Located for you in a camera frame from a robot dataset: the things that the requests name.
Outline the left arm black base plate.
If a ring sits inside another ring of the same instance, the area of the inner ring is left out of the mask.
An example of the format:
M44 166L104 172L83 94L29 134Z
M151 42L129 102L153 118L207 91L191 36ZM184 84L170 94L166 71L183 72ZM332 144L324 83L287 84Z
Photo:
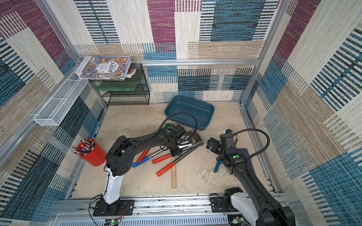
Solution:
M97 201L93 212L94 217L131 216L133 214L135 200L117 200L112 204L104 199Z

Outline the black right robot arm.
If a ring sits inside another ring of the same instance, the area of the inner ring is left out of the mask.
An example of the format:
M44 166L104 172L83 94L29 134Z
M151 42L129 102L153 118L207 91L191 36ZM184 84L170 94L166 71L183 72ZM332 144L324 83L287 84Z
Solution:
M242 184L226 189L224 203L227 209L239 211L246 226L295 226L295 215L290 207L283 207L267 191L255 174L247 149L237 148L231 133L221 134L219 140L210 138L206 148L218 155L225 167Z

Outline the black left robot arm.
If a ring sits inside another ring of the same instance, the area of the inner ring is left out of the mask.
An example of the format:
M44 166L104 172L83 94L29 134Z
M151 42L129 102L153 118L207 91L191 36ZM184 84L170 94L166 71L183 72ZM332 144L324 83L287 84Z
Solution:
M101 200L108 205L119 200L123 176L131 169L136 155L157 146L165 146L170 138L178 141L184 134L184 127L177 125L174 128L160 128L141 137L120 136L106 155L104 171L107 173L107 183Z

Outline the teal plastic storage box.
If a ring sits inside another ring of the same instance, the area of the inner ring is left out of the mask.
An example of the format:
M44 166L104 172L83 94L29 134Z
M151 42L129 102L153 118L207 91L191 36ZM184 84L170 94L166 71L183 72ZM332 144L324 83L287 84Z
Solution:
M194 98L177 95L164 110L169 117L175 113L184 112L193 115L198 122L198 131L204 131L210 124L215 112L215 107L207 102Z

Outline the grey hoe red grip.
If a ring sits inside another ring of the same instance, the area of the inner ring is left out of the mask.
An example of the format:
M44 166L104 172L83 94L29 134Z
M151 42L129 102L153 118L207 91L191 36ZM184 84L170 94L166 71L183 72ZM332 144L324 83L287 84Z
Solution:
M156 175L158 177L160 177L161 175L163 175L165 172L167 172L168 170L170 170L174 165L176 165L178 162L180 162L182 159L184 159L187 155L189 155L191 152L193 152L195 149L197 149L198 147L202 146L204 144L203 141L199 141L197 143L195 143L194 145L186 148L186 151L184 153L182 153L178 158L176 158L174 161L172 161L171 163L169 163L168 165L166 165L164 168L162 168L160 171L158 171L156 173Z
M159 151L151 154L149 157L156 156L165 150L169 150L170 153L152 160L153 164L157 164L172 157L175 159L172 161L171 166L174 166L196 148L204 144L200 135L197 132L194 133L192 131L189 131L188 133L186 133L184 129L182 129L181 132L166 129L165 132L167 135L170 135L170 138L166 139L166 147L161 148Z

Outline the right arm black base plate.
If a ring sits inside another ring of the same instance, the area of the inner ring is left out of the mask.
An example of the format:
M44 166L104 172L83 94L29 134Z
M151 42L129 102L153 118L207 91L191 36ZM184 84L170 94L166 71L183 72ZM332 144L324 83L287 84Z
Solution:
M213 193L209 195L212 213L233 212L234 209L228 205L223 196Z

